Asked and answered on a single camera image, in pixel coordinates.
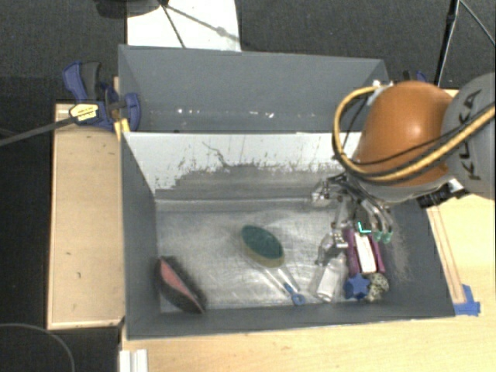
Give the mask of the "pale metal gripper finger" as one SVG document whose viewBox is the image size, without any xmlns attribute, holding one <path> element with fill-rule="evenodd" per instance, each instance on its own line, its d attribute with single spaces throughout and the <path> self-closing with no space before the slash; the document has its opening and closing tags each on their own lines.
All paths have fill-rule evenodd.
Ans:
<svg viewBox="0 0 496 372">
<path fill-rule="evenodd" d="M 327 233 L 322 238 L 317 252 L 315 264 L 325 266 L 337 255 L 336 238 L 333 233 Z"/>
<path fill-rule="evenodd" d="M 341 235 L 332 236 L 332 245 L 329 249 L 329 259 L 337 258 L 341 253 L 346 253 L 348 242 Z"/>
</svg>

